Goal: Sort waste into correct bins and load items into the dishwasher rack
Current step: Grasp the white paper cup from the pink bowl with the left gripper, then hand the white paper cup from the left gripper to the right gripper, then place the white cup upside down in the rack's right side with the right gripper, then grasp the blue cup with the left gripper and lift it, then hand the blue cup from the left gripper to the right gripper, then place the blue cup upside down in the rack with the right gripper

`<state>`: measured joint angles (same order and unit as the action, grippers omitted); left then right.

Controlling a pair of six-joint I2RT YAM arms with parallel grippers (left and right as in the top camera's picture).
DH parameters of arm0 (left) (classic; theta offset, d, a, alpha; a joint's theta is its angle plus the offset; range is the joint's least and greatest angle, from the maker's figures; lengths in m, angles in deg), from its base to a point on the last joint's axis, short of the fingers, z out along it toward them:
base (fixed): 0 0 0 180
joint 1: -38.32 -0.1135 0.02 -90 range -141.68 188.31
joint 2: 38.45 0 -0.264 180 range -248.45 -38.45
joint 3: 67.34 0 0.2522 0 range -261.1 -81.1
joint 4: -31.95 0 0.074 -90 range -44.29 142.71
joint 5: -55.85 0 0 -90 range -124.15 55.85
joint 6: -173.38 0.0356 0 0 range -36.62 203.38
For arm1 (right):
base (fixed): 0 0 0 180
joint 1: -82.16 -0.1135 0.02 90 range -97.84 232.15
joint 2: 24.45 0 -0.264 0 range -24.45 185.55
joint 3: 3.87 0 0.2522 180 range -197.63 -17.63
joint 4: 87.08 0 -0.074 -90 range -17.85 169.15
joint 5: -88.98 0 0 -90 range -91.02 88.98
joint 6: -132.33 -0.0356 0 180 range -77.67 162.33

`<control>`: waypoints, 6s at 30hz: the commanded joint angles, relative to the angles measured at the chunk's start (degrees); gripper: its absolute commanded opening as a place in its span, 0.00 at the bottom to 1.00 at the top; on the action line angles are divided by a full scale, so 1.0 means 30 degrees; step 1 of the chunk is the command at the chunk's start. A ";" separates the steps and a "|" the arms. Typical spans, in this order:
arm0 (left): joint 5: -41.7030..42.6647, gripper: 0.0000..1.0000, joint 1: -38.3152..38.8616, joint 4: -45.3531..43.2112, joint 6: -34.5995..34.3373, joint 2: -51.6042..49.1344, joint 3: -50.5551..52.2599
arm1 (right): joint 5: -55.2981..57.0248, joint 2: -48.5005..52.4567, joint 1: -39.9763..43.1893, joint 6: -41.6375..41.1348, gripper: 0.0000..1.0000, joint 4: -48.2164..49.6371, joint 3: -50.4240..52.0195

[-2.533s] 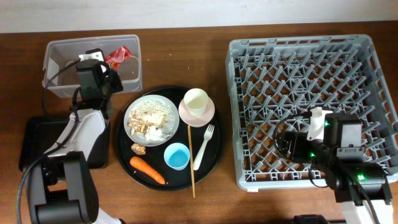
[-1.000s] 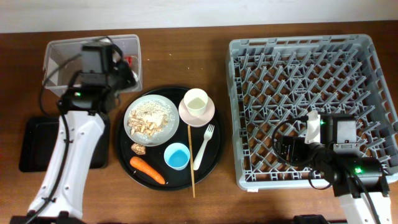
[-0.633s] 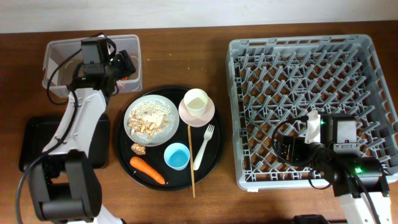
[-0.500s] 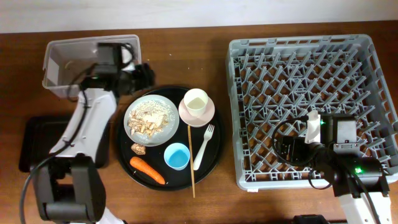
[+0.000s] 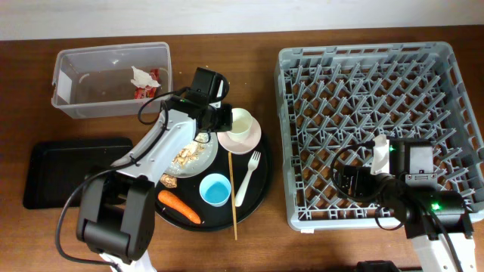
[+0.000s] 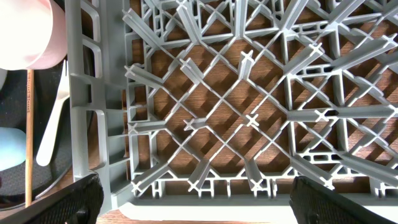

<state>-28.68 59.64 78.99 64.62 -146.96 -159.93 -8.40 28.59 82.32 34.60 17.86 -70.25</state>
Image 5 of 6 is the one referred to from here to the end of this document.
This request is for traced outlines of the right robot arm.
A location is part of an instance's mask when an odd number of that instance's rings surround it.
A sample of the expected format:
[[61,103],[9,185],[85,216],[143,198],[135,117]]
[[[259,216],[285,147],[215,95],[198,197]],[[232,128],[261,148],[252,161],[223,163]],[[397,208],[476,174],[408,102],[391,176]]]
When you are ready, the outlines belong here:
[[405,229],[424,271],[475,271],[473,226],[464,198],[439,190],[433,145],[424,139],[379,135],[342,147],[335,158],[361,148],[372,151],[370,166],[330,163],[338,196],[389,209]]

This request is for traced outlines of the rice and peanut scraps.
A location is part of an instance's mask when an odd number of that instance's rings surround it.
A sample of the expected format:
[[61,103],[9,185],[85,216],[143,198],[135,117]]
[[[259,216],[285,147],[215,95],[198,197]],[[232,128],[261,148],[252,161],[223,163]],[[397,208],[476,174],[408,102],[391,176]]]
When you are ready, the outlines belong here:
[[192,142],[182,148],[172,160],[172,164],[184,168],[189,162],[198,160],[210,141],[211,136],[209,133],[199,133]]

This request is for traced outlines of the white plastic fork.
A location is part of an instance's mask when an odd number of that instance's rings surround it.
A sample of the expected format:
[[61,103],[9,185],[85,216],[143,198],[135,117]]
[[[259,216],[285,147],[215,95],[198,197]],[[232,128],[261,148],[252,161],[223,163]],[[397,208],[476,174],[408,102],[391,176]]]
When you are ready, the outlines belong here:
[[257,169],[259,161],[261,158],[261,153],[259,151],[254,151],[247,165],[247,173],[235,195],[235,206],[240,207],[243,204],[244,197],[247,193],[247,188],[250,182],[252,173]]

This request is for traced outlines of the blue cup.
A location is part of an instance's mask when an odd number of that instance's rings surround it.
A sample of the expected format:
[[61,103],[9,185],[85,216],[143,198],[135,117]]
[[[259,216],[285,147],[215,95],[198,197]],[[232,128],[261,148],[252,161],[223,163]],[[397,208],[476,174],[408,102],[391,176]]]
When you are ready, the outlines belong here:
[[221,207],[231,196],[231,182],[222,174],[209,174],[200,182],[199,192],[204,202]]

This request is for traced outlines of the wooden chopstick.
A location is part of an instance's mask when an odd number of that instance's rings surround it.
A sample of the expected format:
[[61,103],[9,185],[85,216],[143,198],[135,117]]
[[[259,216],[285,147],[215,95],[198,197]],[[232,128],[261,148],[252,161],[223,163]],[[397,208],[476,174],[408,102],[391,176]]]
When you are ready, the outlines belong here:
[[232,153],[228,152],[228,168],[229,168],[229,181],[231,184],[231,212],[232,212],[232,222],[234,230],[234,240],[238,241],[237,235],[237,213],[235,207],[235,192],[234,192],[234,173],[233,173],[233,162]]

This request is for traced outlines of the white tissue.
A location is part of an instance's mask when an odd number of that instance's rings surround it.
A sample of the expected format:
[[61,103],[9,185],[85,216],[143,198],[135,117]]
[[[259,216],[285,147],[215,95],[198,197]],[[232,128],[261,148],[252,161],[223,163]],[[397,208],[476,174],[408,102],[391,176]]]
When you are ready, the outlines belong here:
[[133,79],[131,83],[136,86],[137,88],[158,88],[160,87],[160,83],[156,79],[154,73],[147,73],[143,70],[140,70],[134,66],[131,66],[133,71]]

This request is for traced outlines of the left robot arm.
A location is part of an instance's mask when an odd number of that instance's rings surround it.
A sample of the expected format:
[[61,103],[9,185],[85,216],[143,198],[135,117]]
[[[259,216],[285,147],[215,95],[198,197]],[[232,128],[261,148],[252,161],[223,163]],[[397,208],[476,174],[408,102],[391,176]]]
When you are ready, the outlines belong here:
[[232,107],[173,96],[163,100],[150,131],[109,168],[89,175],[81,194],[76,236],[113,271],[152,271],[147,248],[154,232],[155,187],[172,160],[201,132],[232,128]]

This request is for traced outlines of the grey plate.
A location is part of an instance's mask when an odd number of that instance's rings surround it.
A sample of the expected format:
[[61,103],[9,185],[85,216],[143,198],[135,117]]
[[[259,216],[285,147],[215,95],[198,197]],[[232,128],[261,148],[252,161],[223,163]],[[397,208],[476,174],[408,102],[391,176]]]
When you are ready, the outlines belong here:
[[184,168],[174,166],[171,162],[165,173],[177,178],[189,178],[205,171],[214,162],[219,148],[216,133],[210,133],[210,136],[211,141],[198,160],[189,162]]

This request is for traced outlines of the red snack wrapper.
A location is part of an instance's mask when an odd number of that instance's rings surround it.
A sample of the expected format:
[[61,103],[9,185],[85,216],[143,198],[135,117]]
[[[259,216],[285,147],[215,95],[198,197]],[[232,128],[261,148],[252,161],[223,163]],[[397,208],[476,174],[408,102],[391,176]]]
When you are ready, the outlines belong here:
[[[156,79],[160,83],[160,73],[157,69],[150,70],[149,73],[154,73]],[[154,97],[158,88],[137,88],[135,89],[135,99],[144,99],[144,98],[152,98]]]

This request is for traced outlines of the cream cup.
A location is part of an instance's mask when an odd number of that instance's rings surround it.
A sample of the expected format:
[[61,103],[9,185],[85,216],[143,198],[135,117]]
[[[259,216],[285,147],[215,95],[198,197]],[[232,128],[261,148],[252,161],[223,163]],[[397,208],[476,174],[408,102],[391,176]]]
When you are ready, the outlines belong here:
[[249,137],[253,117],[243,108],[233,108],[231,113],[232,129],[228,131],[228,137],[235,142],[245,141]]

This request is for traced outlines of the pink bowl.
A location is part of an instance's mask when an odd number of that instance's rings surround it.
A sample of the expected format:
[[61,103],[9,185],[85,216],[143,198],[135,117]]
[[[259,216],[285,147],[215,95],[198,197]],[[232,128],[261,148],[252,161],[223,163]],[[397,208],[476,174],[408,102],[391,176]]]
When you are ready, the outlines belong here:
[[253,123],[250,128],[248,137],[242,142],[236,142],[230,139],[227,132],[216,133],[220,145],[236,155],[244,155],[255,149],[262,137],[262,129],[258,121],[253,118]]

